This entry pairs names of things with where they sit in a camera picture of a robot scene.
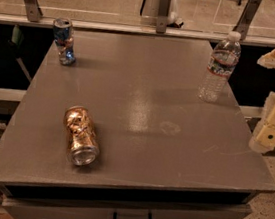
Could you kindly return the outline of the clear plastic water bottle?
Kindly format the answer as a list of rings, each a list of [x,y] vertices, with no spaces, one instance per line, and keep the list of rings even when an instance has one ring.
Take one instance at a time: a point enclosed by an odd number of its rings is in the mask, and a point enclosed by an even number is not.
[[[199,98],[215,102],[236,68],[241,55],[241,34],[230,31],[228,36],[218,42],[208,61],[206,74],[199,86]]]

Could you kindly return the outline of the grey table drawer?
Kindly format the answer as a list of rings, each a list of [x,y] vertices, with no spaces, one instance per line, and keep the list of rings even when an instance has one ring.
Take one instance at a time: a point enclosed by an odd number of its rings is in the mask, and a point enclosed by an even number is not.
[[[95,203],[85,207],[78,202],[5,198],[3,208],[14,219],[243,219],[251,213],[246,204],[167,203],[157,208],[147,205]]]

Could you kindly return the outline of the metal rail with glass panel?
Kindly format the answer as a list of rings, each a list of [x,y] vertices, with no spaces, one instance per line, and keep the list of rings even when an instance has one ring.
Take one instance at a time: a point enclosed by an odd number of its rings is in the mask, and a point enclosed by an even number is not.
[[[28,26],[28,27],[43,27],[43,28],[51,28],[53,26],[53,18],[44,18],[39,19],[38,22],[31,22],[27,18],[27,16],[14,15],[14,14],[0,14],[0,24],[5,25],[20,25],[20,26]],[[196,39],[196,40],[207,40],[211,42],[219,42],[224,39],[226,35],[224,33],[219,32],[202,32],[202,31],[189,31],[183,29],[174,29],[168,28],[165,33],[158,34],[156,33],[156,29],[151,26],[135,26],[135,25],[120,25],[113,23],[105,23],[105,22],[90,22],[90,21],[82,21],[82,20],[73,20],[72,21],[75,29],[81,29],[82,31],[97,31],[104,33],[119,33],[119,34],[135,34],[135,35],[150,35],[157,37],[180,37],[180,38],[188,38],[188,39]],[[264,46],[264,47],[272,47],[275,48],[275,38],[273,37],[265,37],[265,36],[250,36],[247,35],[246,38],[242,41],[242,44],[249,46]]]

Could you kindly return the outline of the middle metal bracket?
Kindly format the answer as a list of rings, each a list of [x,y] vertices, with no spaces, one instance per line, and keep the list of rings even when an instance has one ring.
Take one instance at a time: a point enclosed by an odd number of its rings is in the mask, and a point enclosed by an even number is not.
[[[170,10],[171,0],[159,0],[159,11],[156,26],[156,33],[163,34],[166,31],[168,12]]]

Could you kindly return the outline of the right metal bracket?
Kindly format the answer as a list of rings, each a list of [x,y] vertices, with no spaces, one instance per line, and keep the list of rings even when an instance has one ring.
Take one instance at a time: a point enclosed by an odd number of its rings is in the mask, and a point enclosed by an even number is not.
[[[234,32],[239,32],[241,34],[242,41],[246,39],[249,26],[251,25],[256,11],[259,9],[261,3],[262,0],[248,0],[242,11],[241,17],[239,17],[238,23],[233,28]]]

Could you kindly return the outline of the blue silver redbull can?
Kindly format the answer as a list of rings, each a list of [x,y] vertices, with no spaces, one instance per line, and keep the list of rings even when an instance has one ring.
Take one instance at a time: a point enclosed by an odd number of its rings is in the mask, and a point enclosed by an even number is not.
[[[53,21],[53,37],[58,49],[59,62],[64,66],[69,66],[76,60],[73,49],[73,29],[70,19],[56,18]]]

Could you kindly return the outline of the crushed gold can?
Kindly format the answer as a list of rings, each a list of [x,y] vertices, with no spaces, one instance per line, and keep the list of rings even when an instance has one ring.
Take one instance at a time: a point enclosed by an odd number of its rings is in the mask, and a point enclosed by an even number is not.
[[[64,114],[68,156],[77,166],[91,164],[99,156],[95,128],[89,112],[83,106],[73,106]]]

